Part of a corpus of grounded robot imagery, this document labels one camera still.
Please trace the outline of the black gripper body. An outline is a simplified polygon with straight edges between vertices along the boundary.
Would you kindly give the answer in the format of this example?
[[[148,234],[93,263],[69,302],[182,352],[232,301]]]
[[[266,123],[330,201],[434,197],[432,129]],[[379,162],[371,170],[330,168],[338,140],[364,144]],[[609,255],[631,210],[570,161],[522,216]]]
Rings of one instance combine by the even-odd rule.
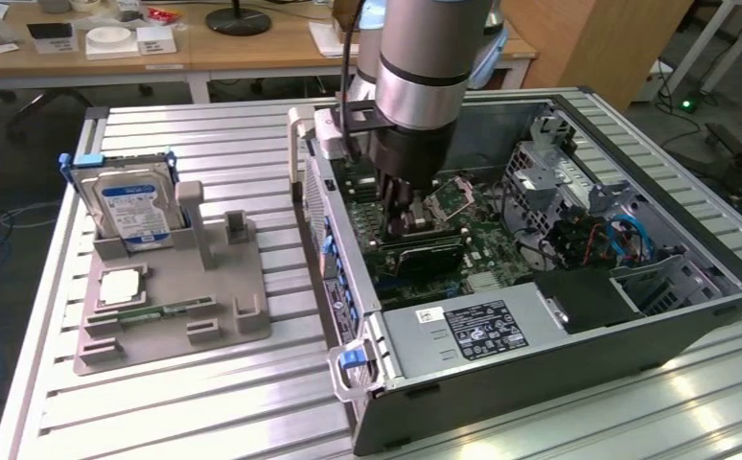
[[[380,175],[424,189],[446,164],[454,123],[414,130],[390,126],[371,132],[368,155]]]

